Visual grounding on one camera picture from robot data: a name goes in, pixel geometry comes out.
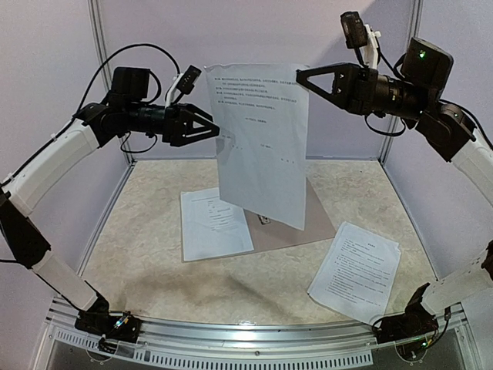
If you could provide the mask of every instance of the beige floor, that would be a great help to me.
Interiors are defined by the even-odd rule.
[[[377,162],[309,161],[308,177],[336,227],[349,221],[399,242],[387,313],[402,311],[434,274]],[[111,303],[152,318],[258,325],[348,318],[314,303],[310,282],[332,240],[259,254],[182,263],[179,194],[217,186],[215,160],[136,164],[83,277]]]

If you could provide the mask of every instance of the black cable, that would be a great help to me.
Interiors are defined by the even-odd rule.
[[[388,59],[385,57],[384,53],[382,52],[381,50],[381,47],[380,47],[380,43],[377,40],[377,52],[378,52],[378,56],[381,57],[383,60],[384,60],[384,63],[387,65],[387,67],[389,68],[389,70],[392,71],[392,73],[394,74],[395,77],[397,77],[398,79],[401,79],[401,80],[405,80],[404,76],[397,70],[397,67],[399,66],[399,62],[401,62],[401,59],[402,61],[404,61],[404,56],[405,54],[399,58],[399,60],[397,61],[397,63],[395,63],[395,65],[391,65],[390,62],[388,61]]]
[[[16,260],[0,260],[0,264],[20,264]]]
[[[384,320],[385,317],[382,317],[382,318],[379,318],[378,320],[376,320],[372,325],[371,325],[371,331],[373,332],[373,334],[377,334],[378,332],[378,328],[377,328],[377,324],[379,324],[380,322],[382,322],[382,320]]]
[[[402,135],[406,131],[406,125],[404,124],[404,122],[402,122],[402,120],[401,120],[401,122],[404,125],[404,128],[401,131],[398,131],[396,133],[388,133],[388,132],[385,132],[385,131],[380,131],[379,129],[374,129],[372,126],[370,126],[370,123],[368,123],[368,116],[365,116],[364,117],[364,122],[367,124],[368,128],[370,130],[372,130],[374,133],[378,133],[378,134],[384,135],[384,136],[398,137],[398,136]]]
[[[108,343],[106,341],[105,336],[102,336],[98,341],[98,349],[101,352],[105,352],[105,353],[109,353],[111,355],[114,355],[116,353],[117,348],[118,348],[118,345],[114,345],[113,343]]]
[[[364,61],[363,61],[363,56],[361,55],[361,50],[360,48],[355,48],[354,52],[356,53],[356,59],[357,61],[362,65],[365,66]]]
[[[124,52],[125,50],[128,50],[128,49],[133,49],[133,48],[139,48],[139,47],[149,47],[149,48],[152,48],[152,49],[156,49],[156,50],[159,50],[160,52],[162,52],[163,54],[165,54],[170,60],[171,62],[173,63],[173,65],[175,66],[176,68],[176,74],[180,74],[180,70],[179,70],[179,66],[178,66],[178,63],[176,62],[176,60],[173,58],[173,56],[167,52],[165,49],[161,48],[160,46],[158,45],[154,45],[154,44],[149,44],[149,43],[140,43],[140,44],[131,44],[131,45],[127,45],[127,46],[124,46],[122,47],[121,49],[118,49],[116,50],[112,55],[110,55],[108,57],[107,60],[105,60],[100,66],[99,68],[96,70],[96,72],[94,73],[94,75],[92,76],[91,80],[89,81],[89,84],[87,85],[87,88],[84,92],[84,95],[82,96],[82,99],[80,101],[80,104],[79,106],[77,107],[77,110],[75,111],[74,115],[72,116],[72,119],[69,121],[69,123],[67,123],[67,125],[65,125],[56,135],[55,135],[55,138],[54,139],[51,139],[50,141],[48,141],[47,143],[45,143],[41,148],[39,148],[32,156],[30,156],[14,173],[13,175],[7,179],[4,183],[1,183],[0,184],[0,187],[4,187],[5,185],[9,184],[11,181],[12,181],[12,178],[16,177],[17,175],[20,174],[20,172],[22,170],[24,170],[26,168],[26,166],[28,164],[30,164],[32,162],[32,160],[34,160],[43,150],[45,150],[50,144],[52,144],[56,139],[58,139],[61,135],[63,135],[68,129],[69,127],[75,122],[75,115],[80,111],[80,109],[82,108],[82,106],[84,105],[84,102],[87,98],[87,95],[89,94],[89,90],[91,89],[92,87],[92,84],[94,83],[94,81],[96,80],[96,78],[98,77],[98,74],[102,71],[102,69],[109,63],[109,61],[111,59],[113,59],[114,57],[116,57],[119,53],[121,52]]]
[[[177,104],[183,97],[185,96],[185,94],[183,92],[181,92],[175,99],[175,101],[173,102],[173,104]]]
[[[156,81],[157,91],[156,91],[155,96],[149,102],[142,102],[144,104],[154,103],[161,96],[161,93],[163,92],[163,88],[161,86],[161,81],[159,80],[158,76],[156,76],[156,74],[153,71],[149,71],[149,73],[154,78],[154,81]]]
[[[445,327],[444,327],[444,330],[440,333],[440,335],[438,336],[437,340],[436,341],[433,341],[429,346],[427,346],[425,349],[430,349],[431,347],[433,347],[434,345],[436,345],[438,343],[438,341],[445,335],[445,332],[447,331],[447,328],[448,328],[448,322],[450,321],[449,320],[446,320],[445,321]]]
[[[147,153],[149,152],[156,144],[157,144],[157,135],[153,135],[153,138],[154,138],[154,143],[147,149],[144,149],[144,150],[127,150],[127,149],[124,149],[123,146],[126,144],[126,142],[128,141],[128,139],[130,138],[130,135],[132,135],[132,133],[129,133],[126,138],[122,141],[122,145],[120,145],[120,150],[123,151],[124,153],[128,153],[128,154],[142,154],[142,153]]]
[[[466,112],[472,118],[472,120],[475,121],[476,126],[478,127],[482,136],[485,138],[486,143],[488,144],[490,149],[493,150],[493,143],[491,143],[490,139],[486,135],[485,130],[483,129],[483,126],[479,123],[479,119],[469,109],[464,108],[463,106],[461,106],[457,103],[451,102],[450,100],[440,99],[440,102],[447,103],[447,104],[454,104],[454,105],[458,106],[460,109],[462,109],[464,112]]]
[[[401,79],[402,81],[405,81],[406,78],[399,72],[397,68],[404,62],[405,57],[405,54],[401,55],[401,57],[394,64],[394,67],[392,67],[392,72],[394,73],[394,76],[396,76],[398,79]]]

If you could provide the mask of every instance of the sheet of paper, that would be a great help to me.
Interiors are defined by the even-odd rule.
[[[219,188],[181,194],[183,260],[253,251],[245,213],[219,199]]]
[[[308,294],[371,325],[385,313],[400,258],[398,243],[344,222]]]
[[[294,64],[206,67],[221,200],[305,227],[308,90]]]

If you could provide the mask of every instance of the metal pole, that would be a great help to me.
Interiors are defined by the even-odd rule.
[[[409,31],[407,33],[407,43],[410,42],[412,37],[418,36],[422,11],[423,11],[423,0],[414,0],[411,9],[411,21],[409,23]],[[393,133],[398,125],[398,122],[399,119],[397,117],[392,117],[391,121],[389,122],[389,127],[387,131],[389,133]],[[391,152],[393,141],[394,141],[393,137],[386,136],[384,138],[384,142],[382,143],[382,147],[380,150],[380,156],[378,157],[378,160],[382,166],[387,162],[388,156]]]

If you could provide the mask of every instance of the black bracket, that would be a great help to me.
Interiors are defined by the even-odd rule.
[[[142,320],[129,312],[111,315],[108,301],[96,291],[96,302],[87,311],[79,311],[75,328],[94,335],[105,335],[106,339],[137,343]]]
[[[171,146],[184,146],[219,135],[213,117],[193,104],[171,105],[166,108],[165,119],[163,142]]]
[[[348,109],[360,69],[361,67],[358,64],[338,63],[330,66],[298,70],[296,82],[335,106],[341,109]],[[331,92],[322,89],[308,80],[310,77],[331,73],[334,74]]]
[[[379,344],[424,335],[438,329],[437,319],[421,305],[423,293],[429,285],[427,283],[415,291],[403,314],[381,319],[380,327],[374,330]]]

